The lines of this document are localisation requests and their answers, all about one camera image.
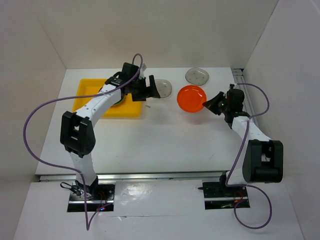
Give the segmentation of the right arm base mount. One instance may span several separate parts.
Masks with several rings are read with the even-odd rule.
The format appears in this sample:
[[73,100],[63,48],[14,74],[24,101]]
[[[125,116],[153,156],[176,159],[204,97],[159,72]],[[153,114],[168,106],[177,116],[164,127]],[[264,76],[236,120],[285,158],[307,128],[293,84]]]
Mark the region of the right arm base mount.
[[203,182],[197,188],[202,191],[205,210],[224,210],[250,208],[248,192],[245,187],[226,187],[219,182]]

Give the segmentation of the grey translucent plate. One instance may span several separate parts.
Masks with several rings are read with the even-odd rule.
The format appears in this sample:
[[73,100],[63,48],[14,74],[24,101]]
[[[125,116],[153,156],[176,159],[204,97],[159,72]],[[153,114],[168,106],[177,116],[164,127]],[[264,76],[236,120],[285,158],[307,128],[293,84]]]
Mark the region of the grey translucent plate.
[[165,79],[156,79],[155,86],[160,98],[167,98],[172,93],[172,84]]
[[203,86],[210,79],[210,75],[204,69],[193,67],[185,73],[185,79],[192,85]]

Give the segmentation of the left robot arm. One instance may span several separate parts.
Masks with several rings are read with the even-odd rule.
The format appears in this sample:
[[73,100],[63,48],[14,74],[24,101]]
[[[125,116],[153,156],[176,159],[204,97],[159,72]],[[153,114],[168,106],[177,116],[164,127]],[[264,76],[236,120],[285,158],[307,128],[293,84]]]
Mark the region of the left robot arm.
[[161,97],[154,76],[144,77],[142,69],[126,62],[121,71],[104,82],[96,97],[75,112],[66,111],[62,115],[60,143],[77,170],[75,184],[88,200],[94,199],[99,193],[98,176],[92,160],[96,144],[94,127],[104,113],[126,95],[131,95],[134,102]]

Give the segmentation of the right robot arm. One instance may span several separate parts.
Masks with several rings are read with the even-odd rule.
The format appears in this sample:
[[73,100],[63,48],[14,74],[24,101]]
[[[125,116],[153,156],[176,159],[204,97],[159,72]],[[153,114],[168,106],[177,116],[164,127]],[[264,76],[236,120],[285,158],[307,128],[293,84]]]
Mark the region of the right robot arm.
[[202,105],[215,115],[223,115],[229,128],[242,139],[231,169],[218,184],[223,196],[236,187],[253,183],[280,183],[284,171],[284,145],[265,135],[254,123],[255,115],[244,111],[245,93],[232,84],[227,92],[219,92]]

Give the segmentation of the orange plate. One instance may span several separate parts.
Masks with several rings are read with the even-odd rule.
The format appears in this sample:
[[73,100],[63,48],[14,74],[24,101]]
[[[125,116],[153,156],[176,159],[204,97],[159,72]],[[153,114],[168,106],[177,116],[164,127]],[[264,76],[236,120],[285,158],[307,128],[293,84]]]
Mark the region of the orange plate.
[[197,113],[207,101],[205,91],[197,85],[186,85],[182,87],[176,97],[178,106],[187,113]]

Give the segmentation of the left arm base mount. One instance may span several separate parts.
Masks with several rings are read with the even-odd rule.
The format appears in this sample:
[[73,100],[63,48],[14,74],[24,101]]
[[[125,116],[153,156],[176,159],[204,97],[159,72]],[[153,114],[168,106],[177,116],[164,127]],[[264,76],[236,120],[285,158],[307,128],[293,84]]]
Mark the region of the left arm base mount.
[[[82,213],[85,211],[84,191],[67,182],[61,182],[60,187],[69,190],[68,213]],[[93,195],[87,195],[87,211],[95,212],[113,212],[114,211],[114,197],[115,184],[99,184],[97,192]]]

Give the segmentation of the green plate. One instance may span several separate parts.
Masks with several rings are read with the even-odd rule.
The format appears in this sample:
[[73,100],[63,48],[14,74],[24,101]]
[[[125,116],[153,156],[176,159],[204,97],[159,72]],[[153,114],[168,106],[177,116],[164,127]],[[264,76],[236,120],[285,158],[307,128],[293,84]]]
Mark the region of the green plate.
[[124,101],[125,97],[121,97],[121,99],[119,101],[117,101],[116,103],[114,103],[114,106],[121,104]]

